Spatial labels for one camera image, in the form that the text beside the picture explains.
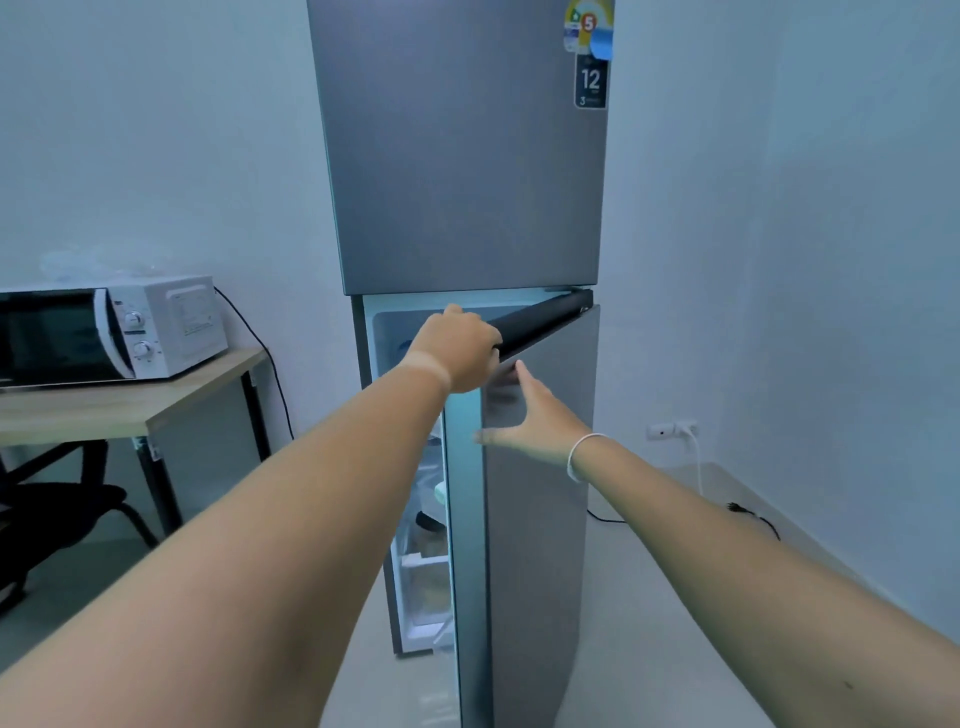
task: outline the wall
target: wall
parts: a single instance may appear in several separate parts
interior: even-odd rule
[[[713,457],[785,19],[768,0],[617,6],[595,420],[656,465],[692,460],[645,440],[678,419]]]
[[[717,460],[960,639],[960,7],[796,3]]]
[[[272,348],[297,430],[359,388],[302,0],[8,0],[0,99],[0,285],[210,273]],[[282,445],[272,384],[263,399]],[[157,439],[191,512],[256,463],[238,386]],[[150,509],[130,444],[110,450]]]

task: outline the black office chair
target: black office chair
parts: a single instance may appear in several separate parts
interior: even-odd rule
[[[83,448],[79,483],[23,483],[51,463]],[[0,463],[0,616],[27,595],[27,573],[61,548],[79,543],[108,511],[126,516],[148,548],[156,536],[127,502],[127,491],[106,485],[108,442],[91,440],[51,448],[9,473]]]

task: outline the microwave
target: microwave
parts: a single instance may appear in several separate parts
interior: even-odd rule
[[[226,348],[210,276],[0,288],[0,387],[167,379]]]

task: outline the gray refrigerator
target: gray refrigerator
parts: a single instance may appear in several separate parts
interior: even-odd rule
[[[424,446],[384,564],[394,651],[442,660],[430,724],[552,725],[579,637],[587,486],[472,435],[523,419],[519,357],[592,421],[610,69],[564,47],[566,0],[308,7],[364,385],[447,303],[505,340],[491,382],[450,397]],[[587,106],[585,66],[602,69]]]

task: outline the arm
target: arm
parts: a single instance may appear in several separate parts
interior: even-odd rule
[[[10,725],[315,728],[451,391],[498,332],[456,306],[0,678]]]
[[[481,433],[558,465],[589,432],[517,362],[522,425]],[[573,465],[627,521],[778,726],[960,725],[960,648],[686,489],[615,441]]]

